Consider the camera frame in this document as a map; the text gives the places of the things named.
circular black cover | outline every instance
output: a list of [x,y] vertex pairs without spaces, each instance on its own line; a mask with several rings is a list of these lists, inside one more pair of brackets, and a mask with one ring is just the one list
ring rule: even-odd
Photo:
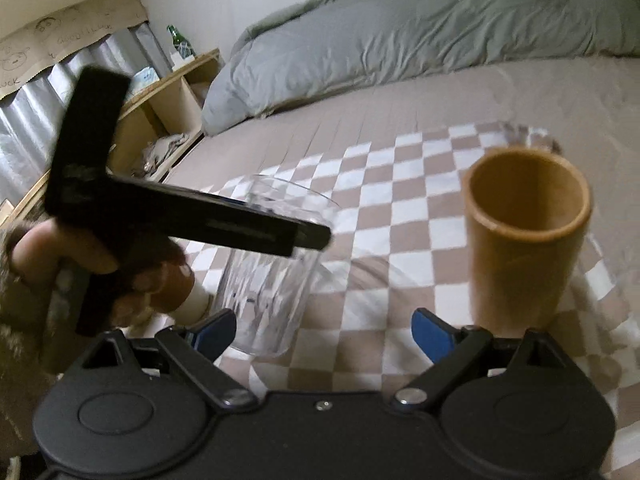
[[610,409],[594,388],[555,381],[554,373],[529,369],[525,381],[507,372],[463,384],[443,404],[444,431],[501,475],[553,479],[597,469],[615,431]]
[[62,379],[34,416],[44,455],[77,476],[146,476],[188,452],[208,421],[187,386],[140,371],[123,380],[119,368]]

beige bed sheet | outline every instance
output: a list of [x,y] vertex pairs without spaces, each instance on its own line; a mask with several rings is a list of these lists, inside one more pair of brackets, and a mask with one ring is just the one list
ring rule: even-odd
[[640,310],[640,59],[531,60],[357,90],[206,138],[169,184],[200,189],[368,140],[465,123],[547,128],[593,186],[592,229]]

brown paper banner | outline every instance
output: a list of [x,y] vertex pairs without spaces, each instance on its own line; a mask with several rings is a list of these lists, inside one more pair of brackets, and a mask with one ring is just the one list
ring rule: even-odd
[[140,0],[86,0],[25,25],[0,40],[0,99],[66,56],[146,20]]

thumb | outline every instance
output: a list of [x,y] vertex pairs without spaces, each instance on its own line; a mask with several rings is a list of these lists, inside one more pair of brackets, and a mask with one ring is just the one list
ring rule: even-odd
[[70,258],[94,274],[118,269],[114,256],[87,230],[60,224],[55,219],[36,225],[15,245],[11,263],[28,285],[52,283],[60,260]]

curtain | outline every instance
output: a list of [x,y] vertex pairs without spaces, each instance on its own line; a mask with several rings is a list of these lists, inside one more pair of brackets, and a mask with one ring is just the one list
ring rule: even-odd
[[145,22],[78,50],[0,100],[0,203],[17,205],[47,171],[64,103],[89,64],[132,76],[147,66],[160,77],[171,72]]

